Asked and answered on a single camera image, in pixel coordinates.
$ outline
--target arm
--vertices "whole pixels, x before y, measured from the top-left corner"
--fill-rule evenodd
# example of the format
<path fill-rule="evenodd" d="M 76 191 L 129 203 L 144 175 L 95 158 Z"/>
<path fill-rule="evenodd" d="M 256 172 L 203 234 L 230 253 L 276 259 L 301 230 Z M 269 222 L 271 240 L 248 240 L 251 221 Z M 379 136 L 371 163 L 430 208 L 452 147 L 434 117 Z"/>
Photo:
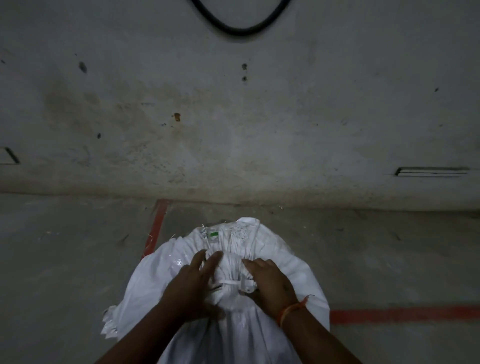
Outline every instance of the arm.
<path fill-rule="evenodd" d="M 213 275 L 222 252 L 205 259 L 205 250 L 193 256 L 190 265 L 180 269 L 163 293 L 160 302 L 96 364 L 155 364 L 179 328 L 202 317 L 222 318 L 223 311 L 204 302 L 208 280 Z"/>
<path fill-rule="evenodd" d="M 284 308 L 298 303 L 291 282 L 272 260 L 243 259 L 243 263 L 252 274 L 258 289 L 250 294 L 240 293 L 252 298 L 271 318 L 276 320 Z M 282 329 L 303 364 L 361 364 L 306 307 L 288 313 Z"/>

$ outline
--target black cable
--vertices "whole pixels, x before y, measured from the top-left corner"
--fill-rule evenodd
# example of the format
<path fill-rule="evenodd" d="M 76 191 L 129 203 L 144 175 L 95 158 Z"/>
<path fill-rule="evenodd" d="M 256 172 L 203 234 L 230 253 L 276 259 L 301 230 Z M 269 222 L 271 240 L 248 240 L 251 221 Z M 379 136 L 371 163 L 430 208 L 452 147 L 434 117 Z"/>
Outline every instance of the black cable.
<path fill-rule="evenodd" d="M 191 0 L 195 5 L 195 8 L 208 20 L 215 28 L 221 30 L 224 33 L 227 33 L 231 36 L 252 36 L 254 34 L 260 33 L 262 30 L 271 25 L 279 15 L 285 10 L 287 5 L 290 3 L 290 0 L 281 0 L 278 6 L 273 10 L 273 12 L 262 22 L 257 25 L 250 26 L 248 28 L 234 28 L 228 26 L 225 23 L 218 20 L 206 7 L 202 4 L 200 0 Z"/>

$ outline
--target white sack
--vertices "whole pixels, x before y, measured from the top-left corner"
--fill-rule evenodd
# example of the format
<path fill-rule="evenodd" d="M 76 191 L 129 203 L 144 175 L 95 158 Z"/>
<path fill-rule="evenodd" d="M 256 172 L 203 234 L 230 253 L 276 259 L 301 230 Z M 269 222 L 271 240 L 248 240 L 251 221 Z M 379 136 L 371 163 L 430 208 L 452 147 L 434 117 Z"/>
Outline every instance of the white sack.
<path fill-rule="evenodd" d="M 187 237 L 170 239 L 146 256 L 132 274 L 123 301 L 106 312 L 102 333 L 117 336 L 118 340 L 125 336 L 158 303 L 182 265 L 190 263 L 201 249 L 207 249 L 207 258 L 217 250 L 224 252 L 215 271 L 215 281 L 222 287 L 207 299 L 221 306 L 226 318 L 183 325 L 159 363 L 300 363 L 275 321 L 251 299 L 239 295 L 240 288 L 256 288 L 242 258 L 272 259 L 292 282 L 299 300 L 313 295 L 307 308 L 325 328 L 330 328 L 327 300 L 309 266 L 259 220 L 240 218 L 211 228 L 196 228 Z"/>

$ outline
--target hand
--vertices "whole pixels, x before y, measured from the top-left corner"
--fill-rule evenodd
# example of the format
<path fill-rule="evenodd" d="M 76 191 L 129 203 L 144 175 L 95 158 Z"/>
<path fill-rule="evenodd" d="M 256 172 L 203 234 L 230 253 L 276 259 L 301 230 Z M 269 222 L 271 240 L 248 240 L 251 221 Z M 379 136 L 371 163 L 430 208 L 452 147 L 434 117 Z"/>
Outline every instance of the hand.
<path fill-rule="evenodd" d="M 210 303 L 206 303 L 208 293 L 208 280 L 215 272 L 223 252 L 215 252 L 205 262 L 206 250 L 200 250 L 193 258 L 190 265 L 184 265 L 177 276 L 172 279 L 163 292 L 159 304 L 167 306 L 183 321 L 193 321 L 203 317 L 221 319 L 225 316 L 223 310 Z"/>
<path fill-rule="evenodd" d="M 258 288 L 253 293 L 240 293 L 250 297 L 271 318 L 276 320 L 284 308 L 298 303 L 291 282 L 273 260 L 257 258 L 253 261 L 242 259 L 242 262 L 257 282 Z"/>

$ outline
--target red thread bracelet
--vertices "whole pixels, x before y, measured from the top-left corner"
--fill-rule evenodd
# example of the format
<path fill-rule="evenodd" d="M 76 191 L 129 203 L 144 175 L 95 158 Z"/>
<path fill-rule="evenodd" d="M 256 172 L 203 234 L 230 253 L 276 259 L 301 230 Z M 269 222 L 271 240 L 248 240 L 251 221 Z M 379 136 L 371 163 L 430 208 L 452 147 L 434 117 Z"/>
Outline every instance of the red thread bracelet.
<path fill-rule="evenodd" d="M 282 324 L 283 324 L 283 320 L 285 320 L 285 317 L 286 317 L 290 312 L 295 311 L 295 310 L 298 310 L 299 308 L 305 307 L 306 304 L 307 304 L 307 301 L 308 301 L 309 296 L 311 296 L 311 294 L 309 294 L 308 296 L 305 296 L 305 298 L 304 298 L 301 302 L 291 304 L 290 306 L 285 307 L 282 311 L 280 311 L 280 313 L 279 313 L 278 316 L 276 317 L 276 323 L 277 323 L 277 325 L 279 325 L 280 328 L 281 328 L 281 327 L 282 327 Z"/>

